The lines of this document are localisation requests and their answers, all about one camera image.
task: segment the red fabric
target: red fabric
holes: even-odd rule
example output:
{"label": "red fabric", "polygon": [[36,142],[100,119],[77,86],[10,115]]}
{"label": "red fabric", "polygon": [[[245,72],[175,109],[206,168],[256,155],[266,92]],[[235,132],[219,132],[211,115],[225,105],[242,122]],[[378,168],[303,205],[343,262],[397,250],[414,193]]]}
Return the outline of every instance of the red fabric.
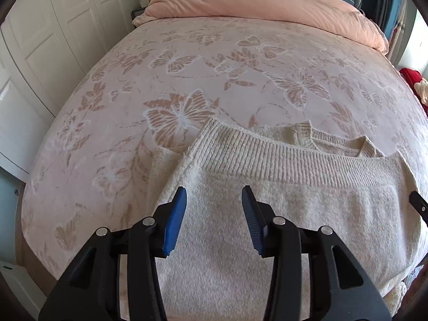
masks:
{"label": "red fabric", "polygon": [[416,97],[419,99],[419,102],[421,103],[422,108],[424,109],[424,111],[428,117],[428,106],[424,105],[421,102],[421,99],[420,99],[418,93],[416,93],[416,91],[415,91],[415,83],[419,83],[420,81],[422,81],[422,75],[419,73],[419,71],[411,70],[411,69],[407,69],[407,68],[402,68],[400,70],[400,73],[402,74],[402,76],[404,77],[406,82],[409,84],[410,88],[412,88],[413,94],[415,94]]}
{"label": "red fabric", "polygon": [[415,83],[422,81],[422,75],[419,73],[419,71],[403,68],[400,70],[400,73],[403,75],[412,89],[415,86]]}

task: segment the sweater neckline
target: sweater neckline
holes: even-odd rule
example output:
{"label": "sweater neckline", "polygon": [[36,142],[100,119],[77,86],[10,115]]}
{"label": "sweater neckline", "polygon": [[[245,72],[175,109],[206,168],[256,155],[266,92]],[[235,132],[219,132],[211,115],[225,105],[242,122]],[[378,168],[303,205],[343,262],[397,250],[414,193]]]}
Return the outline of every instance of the sweater neckline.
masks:
{"label": "sweater neckline", "polygon": [[322,153],[331,153],[323,151],[319,145],[324,144],[333,149],[340,149],[350,157],[378,157],[384,156],[379,152],[369,138],[365,135],[355,139],[347,139],[324,131],[315,129],[311,121],[304,121],[293,125],[295,138],[299,145],[305,148],[316,150]]}
{"label": "sweater neckline", "polygon": [[378,158],[323,153],[263,137],[216,117],[207,120],[186,155],[186,165],[195,163],[210,172],[255,180],[332,187],[416,184],[399,151]]}

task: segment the cream sweater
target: cream sweater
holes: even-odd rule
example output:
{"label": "cream sweater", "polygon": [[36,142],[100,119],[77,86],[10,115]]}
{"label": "cream sweater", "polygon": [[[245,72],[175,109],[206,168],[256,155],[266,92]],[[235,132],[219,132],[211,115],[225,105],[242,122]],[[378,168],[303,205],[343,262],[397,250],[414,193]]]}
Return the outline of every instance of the cream sweater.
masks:
{"label": "cream sweater", "polygon": [[[176,249],[157,260],[169,315],[262,319],[272,260],[251,244],[240,201],[246,184],[297,226],[333,227],[382,295],[418,263],[420,218],[407,201],[416,184],[401,154],[377,157],[367,138],[341,139],[308,126],[309,139],[299,139],[299,127],[291,134],[256,128],[260,135],[211,118],[184,155],[157,154],[149,184],[165,181],[156,203],[170,201],[178,186],[188,192]],[[302,318],[309,316],[308,276],[304,260]]]}

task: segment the bedspread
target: bedspread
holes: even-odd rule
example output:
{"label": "bedspread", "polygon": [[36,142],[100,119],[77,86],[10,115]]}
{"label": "bedspread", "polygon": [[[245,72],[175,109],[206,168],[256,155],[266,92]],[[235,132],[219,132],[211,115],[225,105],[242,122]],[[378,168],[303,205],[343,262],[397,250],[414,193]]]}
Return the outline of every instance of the bedspread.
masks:
{"label": "bedspread", "polygon": [[22,228],[45,267],[59,278],[98,227],[148,215],[156,146],[189,145],[212,115],[242,127],[311,120],[334,135],[367,135],[387,155],[398,149],[428,196],[425,114],[379,51],[291,22],[156,20],[86,75],[40,147]]}

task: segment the butterfly print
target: butterfly print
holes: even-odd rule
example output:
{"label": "butterfly print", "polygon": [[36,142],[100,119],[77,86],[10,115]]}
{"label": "butterfly print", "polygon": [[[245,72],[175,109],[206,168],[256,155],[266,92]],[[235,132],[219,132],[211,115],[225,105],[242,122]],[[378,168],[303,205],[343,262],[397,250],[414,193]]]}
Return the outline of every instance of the butterfly print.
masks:
{"label": "butterfly print", "polygon": [[376,106],[379,107],[379,110],[381,110],[382,112],[385,112],[384,105],[382,104],[382,99],[378,94],[376,93],[370,94],[369,92],[366,91],[365,87],[360,83],[358,83],[358,86],[360,87],[361,95],[365,99],[365,101],[367,101],[368,103],[374,102]]}
{"label": "butterfly print", "polygon": [[170,148],[183,142],[178,140],[183,138],[187,130],[200,129],[208,117],[215,113],[208,108],[202,90],[196,89],[178,104],[171,102],[169,108],[157,107],[143,114],[154,131],[157,144]]}
{"label": "butterfly print", "polygon": [[278,46],[271,46],[265,43],[261,43],[257,36],[249,36],[245,40],[239,41],[236,44],[239,47],[255,47],[258,49],[260,55],[265,57],[266,59],[274,59],[278,54],[282,54],[286,52],[284,48]]}
{"label": "butterfly print", "polygon": [[160,66],[166,66],[167,74],[176,74],[183,70],[187,65],[199,59],[200,55],[176,55],[167,49],[164,50],[158,57],[149,64],[149,68],[155,69]]}
{"label": "butterfly print", "polygon": [[315,78],[308,74],[306,68],[301,68],[299,74],[291,74],[291,78],[278,76],[271,72],[263,73],[267,78],[273,81],[279,89],[284,90],[284,97],[290,104],[298,110],[304,110],[307,103],[306,93],[310,92],[316,96],[331,101],[330,93],[322,85],[315,81]]}
{"label": "butterfly print", "polygon": [[224,74],[226,72],[227,78],[230,79],[237,79],[240,75],[246,73],[245,70],[239,67],[230,66],[226,60],[223,60],[219,65],[217,65],[214,70],[220,74]]}

